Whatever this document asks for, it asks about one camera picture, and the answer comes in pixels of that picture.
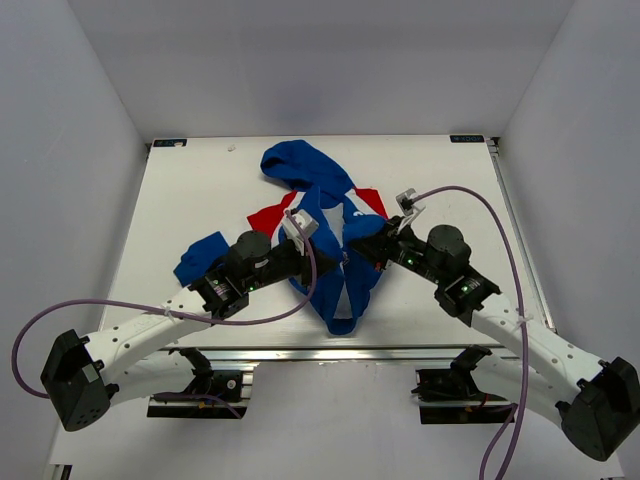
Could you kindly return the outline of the blue red white jacket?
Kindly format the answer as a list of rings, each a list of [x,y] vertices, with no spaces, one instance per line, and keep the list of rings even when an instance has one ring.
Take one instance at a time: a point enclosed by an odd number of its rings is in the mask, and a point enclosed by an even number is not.
[[[379,192],[356,187],[338,163],[304,140],[284,141],[267,149],[260,168],[290,192],[278,204],[249,215],[249,225],[268,235],[276,246],[286,240],[282,230],[286,210],[306,210],[318,222],[310,239],[314,254],[340,260],[340,266],[317,277],[310,303],[330,334],[352,333],[381,273],[348,242],[379,232],[388,220]]]

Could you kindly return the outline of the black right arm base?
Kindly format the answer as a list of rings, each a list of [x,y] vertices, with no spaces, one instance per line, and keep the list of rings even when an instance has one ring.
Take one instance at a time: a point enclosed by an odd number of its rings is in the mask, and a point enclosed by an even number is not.
[[[480,390],[472,379],[479,361],[491,357],[490,349],[472,345],[446,368],[416,371],[411,394],[419,405],[422,425],[481,425],[513,421],[512,405],[494,394]]]

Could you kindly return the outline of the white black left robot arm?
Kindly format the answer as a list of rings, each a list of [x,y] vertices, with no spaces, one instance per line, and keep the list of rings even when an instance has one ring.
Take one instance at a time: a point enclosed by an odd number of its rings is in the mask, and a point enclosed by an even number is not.
[[[286,239],[273,246],[266,234],[248,231],[158,313],[145,312],[84,337],[73,330],[59,335],[41,382],[63,428],[81,430],[110,407],[147,396],[239,401],[238,389],[230,389],[202,353],[179,348],[176,341],[246,308],[254,290],[291,278],[315,285],[338,264],[315,245]]]

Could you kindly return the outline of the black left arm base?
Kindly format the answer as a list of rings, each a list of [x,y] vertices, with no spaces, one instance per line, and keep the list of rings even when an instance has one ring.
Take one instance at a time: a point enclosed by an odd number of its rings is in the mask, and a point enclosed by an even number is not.
[[[253,385],[253,366],[212,364],[198,349],[172,348],[162,356],[186,361],[189,382],[178,390],[154,395],[148,418],[240,420],[246,414]]]

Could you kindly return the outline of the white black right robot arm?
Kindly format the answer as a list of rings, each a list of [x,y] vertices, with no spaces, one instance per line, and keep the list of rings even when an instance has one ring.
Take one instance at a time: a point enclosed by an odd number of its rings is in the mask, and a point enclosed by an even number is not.
[[[516,402],[558,426],[572,445],[596,461],[609,459],[639,425],[639,377],[621,357],[605,361],[539,324],[527,325],[499,287],[470,264],[471,249],[459,229],[437,225],[419,239],[400,217],[350,247],[377,268],[393,262],[436,284],[434,297],[451,317],[487,335],[528,366],[469,347],[451,364],[451,384],[461,397],[480,392]]]

